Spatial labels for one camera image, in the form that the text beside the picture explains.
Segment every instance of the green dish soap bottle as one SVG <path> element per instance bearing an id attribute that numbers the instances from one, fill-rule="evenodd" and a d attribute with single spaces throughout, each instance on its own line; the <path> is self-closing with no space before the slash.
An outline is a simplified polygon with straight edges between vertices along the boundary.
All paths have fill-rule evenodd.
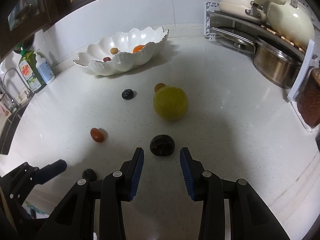
<path id="1" fill-rule="evenodd" d="M 38 93 L 46 86 L 46 83 L 36 68 L 36 57 L 33 53 L 33 50 L 26 51 L 21 48 L 19 68 L 32 91 Z"/>

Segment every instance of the sink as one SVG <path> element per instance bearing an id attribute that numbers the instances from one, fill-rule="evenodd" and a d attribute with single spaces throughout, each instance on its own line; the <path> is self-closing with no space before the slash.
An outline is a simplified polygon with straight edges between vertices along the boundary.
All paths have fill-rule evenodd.
<path id="1" fill-rule="evenodd" d="M 20 109 L 10 115 L 5 121 L 4 127 L 0 134 L 0 154 L 8 155 L 14 133 L 29 102 L 30 100 L 24 102 Z"/>

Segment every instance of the bowl rim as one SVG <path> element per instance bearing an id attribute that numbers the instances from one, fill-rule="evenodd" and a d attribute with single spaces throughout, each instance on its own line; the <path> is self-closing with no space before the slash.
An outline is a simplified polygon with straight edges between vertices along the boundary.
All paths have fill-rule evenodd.
<path id="1" fill-rule="evenodd" d="M 78 53 L 78 58 L 79 58 L 79 59 L 74 59 L 73 62 L 74 62 L 76 65 L 79 65 L 79 66 L 81 66 L 81 67 L 89 67 L 89 64 L 90 64 L 91 62 L 101 62 L 101 63 L 103 63 L 103 64 L 106 63 L 106 65 L 107 65 L 107 64 L 109 64 L 110 62 L 112 62 L 115 57 L 118 57 L 118 55 L 123 55 L 123 54 L 132 54 L 132 55 L 134 55 L 134 54 L 139 54 L 140 52 L 143 51 L 143 49 L 144 49 L 148 44 L 150 44 L 150 43 L 154 43 L 154 44 L 161 43 L 161 42 L 166 38 L 166 36 L 169 35 L 169 29 L 167 29 L 167 30 L 165 31 L 163 27 L 159 27 L 159 28 L 157 28 L 156 30 L 154 30 L 151 26 L 148 26 L 148 27 L 144 28 L 142 31 L 139 30 L 138 28 L 133 28 L 133 29 L 131 29 L 130 31 L 128 31 L 128 32 L 126 32 L 126 33 L 124 33 L 124 32 L 116 32 L 116 34 L 114 34 L 114 35 L 112 35 L 112 36 L 103 37 L 103 38 L 100 39 L 100 41 L 97 43 L 97 45 L 99 45 L 104 38 L 114 37 L 114 36 L 116 36 L 118 33 L 128 34 L 128 33 L 130 33 L 130 32 L 133 31 L 133 30 L 138 30 L 138 31 L 140 31 L 140 32 L 143 32 L 144 30 L 146 30 L 146 29 L 149 28 L 149 27 L 150 27 L 153 31 L 156 31 L 156 30 L 158 30 L 159 28 L 161 28 L 161 29 L 162 29 L 162 32 L 163 32 L 163 33 L 166 33 L 166 34 L 163 36 L 163 38 L 161 39 L 161 41 L 159 41 L 159 42 L 150 41 L 150 42 L 148 42 L 147 44 L 145 44 L 145 46 L 144 46 L 140 51 L 138 51 L 138 52 L 136 52 L 136 53 L 130 53 L 130 52 L 126 52 L 126 51 L 119 52 L 119 53 L 117 53 L 111 60 L 106 61 L 106 62 L 103 62 L 103 61 L 100 61 L 100 60 L 91 60 L 91 61 L 88 63 L 88 65 L 81 65 L 80 63 L 76 63 L 75 60 L 80 60 L 79 54 L 80 54 L 80 53 L 86 53 L 86 52 L 88 52 L 89 46 L 94 44 L 94 43 L 92 43 L 92 44 L 89 44 L 89 45 L 88 45 L 87 50 L 86 50 L 85 52 L 79 52 L 79 53 Z"/>

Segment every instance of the blue label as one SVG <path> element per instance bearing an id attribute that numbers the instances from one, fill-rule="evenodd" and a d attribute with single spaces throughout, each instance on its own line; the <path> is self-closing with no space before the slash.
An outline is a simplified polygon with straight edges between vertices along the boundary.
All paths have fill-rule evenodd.
<path id="1" fill-rule="evenodd" d="M 39 71 L 41 77 L 43 78 L 44 82 L 48 83 L 53 77 L 54 73 L 52 72 L 50 66 L 48 63 L 45 61 L 43 62 L 37 70 Z"/>

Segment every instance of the silver screw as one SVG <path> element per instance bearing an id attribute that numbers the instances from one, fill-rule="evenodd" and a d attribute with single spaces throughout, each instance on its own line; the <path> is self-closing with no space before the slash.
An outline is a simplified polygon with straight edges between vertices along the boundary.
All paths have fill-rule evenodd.
<path id="1" fill-rule="evenodd" d="M 211 173 L 210 171 L 204 171 L 204 172 L 202 172 L 202 175 L 203 175 L 204 177 L 206 177 L 206 178 L 210 178 L 211 175 L 212 175 L 212 173 Z"/>
<path id="2" fill-rule="evenodd" d="M 115 171 L 114 173 L 113 173 L 113 176 L 114 177 L 121 177 L 122 176 L 122 172 L 121 171 Z"/>
<path id="3" fill-rule="evenodd" d="M 239 179 L 238 183 L 242 186 L 247 185 L 247 181 L 245 179 Z"/>
<path id="4" fill-rule="evenodd" d="M 79 179 L 77 183 L 78 183 L 79 186 L 82 186 L 82 185 L 84 185 L 86 182 L 87 182 L 87 181 L 86 181 L 85 179 Z"/>

